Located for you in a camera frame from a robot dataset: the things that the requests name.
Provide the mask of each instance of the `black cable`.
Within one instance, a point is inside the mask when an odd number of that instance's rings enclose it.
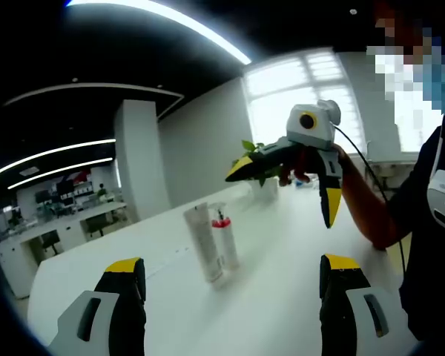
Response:
[[[344,132],[342,132],[342,130],[338,126],[335,126],[334,128],[336,128],[339,132],[341,132],[341,134],[343,136],[346,137],[346,139],[353,145],[353,147],[355,148],[357,153],[360,155],[361,159],[364,162],[364,165],[366,165],[366,168],[368,168],[369,174],[371,174],[372,179],[374,180],[376,185],[379,187],[379,191],[382,194],[382,196],[384,198],[384,201],[386,202],[386,207],[389,207],[389,201],[388,201],[388,199],[386,197],[386,194],[384,193],[383,187],[380,184],[380,182],[379,182],[378,178],[376,177],[376,174],[372,170],[371,166],[369,165],[368,161],[366,161],[366,158],[364,158],[364,155],[359,151],[359,149],[356,147],[355,143],[353,141],[351,141],[351,139]],[[403,257],[402,242],[399,240],[398,244],[399,244],[399,249],[400,249],[400,258],[402,259],[402,271],[403,271],[403,275],[405,277],[406,276],[406,261],[405,261],[405,259]]]

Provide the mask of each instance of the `hand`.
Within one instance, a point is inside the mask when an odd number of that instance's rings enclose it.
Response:
[[[339,146],[334,145],[334,148],[338,150],[339,153],[339,161],[344,160],[347,157],[346,152]],[[316,149],[313,147],[304,147],[300,152],[300,155],[291,164],[284,164],[280,169],[279,174],[279,185],[284,187],[286,185],[291,184],[290,172],[293,171],[294,175],[297,179],[302,182],[308,183],[310,182],[309,176],[307,173],[314,173],[314,155],[316,153]]]

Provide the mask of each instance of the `desk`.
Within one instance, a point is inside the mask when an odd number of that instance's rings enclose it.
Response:
[[[41,249],[40,236],[56,231],[65,251],[87,242],[82,222],[90,217],[124,208],[124,202],[109,202],[80,211],[74,215],[52,220],[0,242],[0,266],[17,298],[30,295],[38,270],[33,250]]]
[[[152,356],[320,355],[325,253],[354,257],[372,286],[397,296],[403,313],[386,253],[360,235],[344,202],[327,230],[318,191],[281,188],[264,205],[253,203],[248,190],[247,183],[236,185],[44,261],[30,295],[31,330],[48,345],[59,315],[93,290],[111,263],[135,256],[145,260],[145,353]],[[241,266],[215,290],[203,279],[182,213],[220,200],[228,202]]]

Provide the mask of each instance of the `green plant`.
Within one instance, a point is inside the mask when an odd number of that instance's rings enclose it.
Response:
[[[249,154],[251,154],[252,152],[257,152],[257,150],[261,147],[264,147],[265,145],[263,143],[252,143],[250,141],[246,141],[243,139],[243,147],[245,149],[245,152],[243,154],[244,156],[248,156]],[[234,161],[232,161],[232,167],[234,167],[236,165],[236,163],[238,162],[238,159],[235,159]],[[277,167],[273,167],[272,169],[269,169],[267,171],[265,171],[262,174],[258,174],[255,177],[249,178],[247,180],[258,180],[260,187],[264,186],[264,183],[266,182],[266,180],[268,178],[272,178],[272,177],[278,177],[280,174],[280,166]]]

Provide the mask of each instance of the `led light strip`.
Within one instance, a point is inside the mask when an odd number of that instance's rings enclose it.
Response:
[[[73,169],[73,168],[78,168],[78,167],[82,167],[83,165],[95,165],[96,163],[102,163],[102,162],[108,162],[111,161],[113,158],[104,158],[104,159],[97,159],[95,161],[90,161],[90,162],[84,162],[84,163],[79,163],[78,165],[70,165],[68,167],[64,167],[64,168],[60,168],[60,169],[56,169],[54,171],[50,171],[50,172],[46,172],[43,174],[39,174],[37,176],[22,180],[21,182],[15,183],[13,185],[11,185],[10,187],[8,187],[8,189],[13,189],[15,187],[18,187],[19,185],[31,182],[32,180],[38,179],[38,178],[42,178],[42,177],[46,177],[49,176],[50,174],[54,174],[54,173],[58,173],[58,172],[63,172],[63,171],[67,171],[68,169]]]
[[[49,151],[45,151],[45,152],[41,152],[40,154],[34,154],[32,156],[29,156],[27,158],[24,159],[20,159],[19,161],[16,161],[14,163],[11,163],[9,165],[6,165],[3,168],[0,168],[0,173],[5,172],[6,170],[15,167],[17,165],[20,165],[22,163],[31,161],[32,159],[38,158],[38,157],[43,157],[46,156],[47,154],[54,154],[56,152],[60,152],[60,151],[66,151],[66,150],[70,150],[73,148],[79,148],[79,147],[85,147],[85,146],[92,146],[92,145],[101,145],[102,143],[113,143],[115,142],[116,139],[101,139],[100,141],[91,141],[91,142],[84,142],[84,143],[78,143],[77,145],[71,145],[71,146],[65,146],[65,147],[61,147],[61,148],[55,148],[53,150],[49,150]]]
[[[145,10],[157,15],[166,17],[167,19],[173,20],[191,28],[193,31],[198,32],[200,35],[206,37],[207,39],[214,42],[216,45],[220,46],[223,50],[237,58],[244,65],[248,65],[252,61],[235,46],[225,40],[223,37],[215,33],[213,30],[207,28],[204,24],[200,24],[198,21],[192,19],[191,17],[184,15],[171,7],[165,5],[157,4],[156,2],[149,0],[71,0],[67,6],[81,5],[81,4],[115,4],[123,5],[129,7],[135,7],[140,10]]]

